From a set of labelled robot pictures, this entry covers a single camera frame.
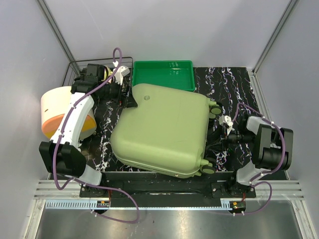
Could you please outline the green hard-shell suitcase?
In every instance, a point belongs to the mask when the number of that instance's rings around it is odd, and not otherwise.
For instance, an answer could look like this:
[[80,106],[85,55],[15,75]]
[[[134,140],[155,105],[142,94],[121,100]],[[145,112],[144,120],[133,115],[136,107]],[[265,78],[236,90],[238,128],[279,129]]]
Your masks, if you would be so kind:
[[205,158],[209,120],[222,108],[205,95],[138,84],[136,107],[124,108],[111,134],[115,157],[125,165],[178,178],[215,172]]

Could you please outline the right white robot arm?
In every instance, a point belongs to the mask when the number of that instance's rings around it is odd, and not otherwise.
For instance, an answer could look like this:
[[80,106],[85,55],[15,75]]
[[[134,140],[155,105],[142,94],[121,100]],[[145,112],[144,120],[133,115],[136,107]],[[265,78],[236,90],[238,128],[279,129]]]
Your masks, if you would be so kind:
[[226,183],[226,191],[231,197],[238,197],[244,189],[267,174],[288,170],[292,162],[294,132],[275,126],[264,117],[245,116],[239,129],[233,128],[230,116],[219,119],[222,127],[221,140],[224,150],[230,144],[251,143],[251,160],[235,171]]

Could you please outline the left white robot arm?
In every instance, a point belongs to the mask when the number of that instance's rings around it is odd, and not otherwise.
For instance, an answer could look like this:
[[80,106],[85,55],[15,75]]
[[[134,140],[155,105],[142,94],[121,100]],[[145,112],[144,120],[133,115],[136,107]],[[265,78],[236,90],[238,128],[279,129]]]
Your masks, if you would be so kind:
[[48,172],[52,173],[57,189],[63,190],[57,176],[68,177],[90,186],[96,197],[103,197],[108,185],[102,182],[102,173],[88,166],[78,151],[81,132],[89,111],[96,99],[115,99],[119,96],[123,78],[130,73],[127,66],[113,62],[114,69],[98,64],[88,64],[85,73],[74,80],[70,101],[63,119],[48,142],[42,142],[39,152]]

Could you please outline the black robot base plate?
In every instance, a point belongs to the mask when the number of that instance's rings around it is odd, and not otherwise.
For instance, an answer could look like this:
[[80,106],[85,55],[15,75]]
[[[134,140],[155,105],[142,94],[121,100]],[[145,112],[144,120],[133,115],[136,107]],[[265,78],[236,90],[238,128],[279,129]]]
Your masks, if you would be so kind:
[[105,186],[137,195],[195,195],[213,198],[256,198],[255,189],[240,186],[233,172],[215,172],[181,179],[153,172],[104,172]]

